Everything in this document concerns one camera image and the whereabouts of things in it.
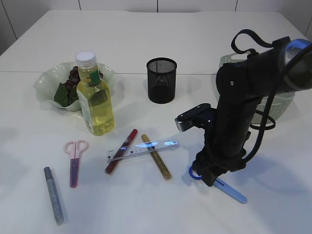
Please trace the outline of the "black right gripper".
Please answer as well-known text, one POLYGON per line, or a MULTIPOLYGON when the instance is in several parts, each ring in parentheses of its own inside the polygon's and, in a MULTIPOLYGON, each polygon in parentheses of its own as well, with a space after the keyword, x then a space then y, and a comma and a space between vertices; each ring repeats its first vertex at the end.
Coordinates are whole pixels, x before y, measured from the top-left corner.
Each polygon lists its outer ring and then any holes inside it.
POLYGON ((193 170, 212 187, 220 175, 244 169, 250 160, 244 149, 250 135, 249 127, 231 127, 222 133, 213 127, 204 129, 204 147, 195 156, 193 170))

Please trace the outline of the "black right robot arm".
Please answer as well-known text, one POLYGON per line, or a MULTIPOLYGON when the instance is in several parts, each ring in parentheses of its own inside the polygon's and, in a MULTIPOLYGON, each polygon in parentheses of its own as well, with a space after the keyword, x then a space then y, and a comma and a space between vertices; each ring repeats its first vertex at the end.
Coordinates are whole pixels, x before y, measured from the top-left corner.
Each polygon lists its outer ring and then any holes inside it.
POLYGON ((217 72, 216 86, 217 108, 192 118, 193 124, 205 131, 204 147, 192 168, 208 186, 222 174, 244 169, 255 156, 276 94, 311 89, 312 44, 305 39, 276 40, 271 50, 223 65, 217 72), (246 153, 251 121, 263 98, 267 102, 256 142, 246 153))

